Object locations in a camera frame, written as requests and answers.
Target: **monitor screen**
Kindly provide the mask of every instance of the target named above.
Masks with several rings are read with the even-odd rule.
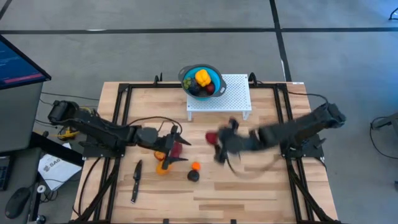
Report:
[[[20,50],[5,38],[0,38],[0,89],[44,82],[50,78]]]

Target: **wooden table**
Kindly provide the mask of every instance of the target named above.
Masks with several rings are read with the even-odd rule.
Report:
[[[119,83],[104,84],[98,111],[102,118],[111,120]],[[289,91],[305,93],[302,83],[288,83]],[[280,95],[284,120],[287,121],[283,96]],[[289,95],[294,117],[310,112],[308,98],[301,95]],[[230,116],[240,122],[239,132],[259,124],[277,123],[274,94],[271,89],[251,89],[252,113],[247,121],[239,113],[196,113],[193,121],[188,121],[186,110],[187,96],[182,89],[146,88],[134,89],[131,98],[130,122],[148,116],[167,116],[181,122],[182,136],[192,143],[184,146],[181,157],[187,162],[177,162],[172,171],[165,176],[155,173],[157,160],[153,151],[139,147],[128,147],[121,160],[118,186],[114,201],[112,223],[162,223],[169,218],[171,223],[229,223],[237,219],[238,223],[295,223],[292,196],[289,188],[286,163],[283,159],[259,178],[246,180],[235,177],[225,165],[213,161],[214,149],[205,142],[205,132],[216,130],[226,124]],[[119,122],[123,112],[120,110]],[[147,120],[144,126],[159,127],[161,119]],[[171,124],[165,123],[160,135],[170,131]],[[238,170],[250,170],[262,167],[279,158],[279,147],[257,154],[243,154],[241,162],[232,158],[233,166]],[[142,179],[136,204],[130,202],[134,180],[132,175],[138,161],[143,160]],[[87,172],[95,159],[85,162],[81,175],[78,196]],[[83,209],[88,206],[98,192],[103,169],[100,160],[87,182],[83,194]],[[193,161],[201,163],[200,180],[193,183],[187,180],[187,174]],[[325,168],[315,159],[303,159],[308,188],[322,209],[337,219],[333,198]],[[300,205],[303,218],[306,218],[303,198]],[[105,217],[108,193],[104,197],[101,218]]]

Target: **knife blade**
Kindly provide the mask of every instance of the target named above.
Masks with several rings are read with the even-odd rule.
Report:
[[[134,171],[134,175],[132,177],[136,182],[134,183],[134,188],[132,189],[131,203],[135,203],[137,200],[139,180],[141,179],[141,171],[142,160],[137,163],[136,170]]]

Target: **white pegboard rack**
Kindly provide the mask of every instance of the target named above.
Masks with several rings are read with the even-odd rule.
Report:
[[[243,120],[249,118],[251,99],[247,74],[222,74],[226,83],[225,93],[209,100],[196,100],[187,95],[188,120],[193,112],[242,112]]]

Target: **yellow bell pepper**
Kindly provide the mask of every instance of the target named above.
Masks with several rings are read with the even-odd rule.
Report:
[[[207,71],[204,70],[204,69],[198,71],[195,74],[195,80],[202,87],[205,87],[205,86],[209,85],[210,82],[211,82],[211,78],[209,76],[209,73],[207,73]]]

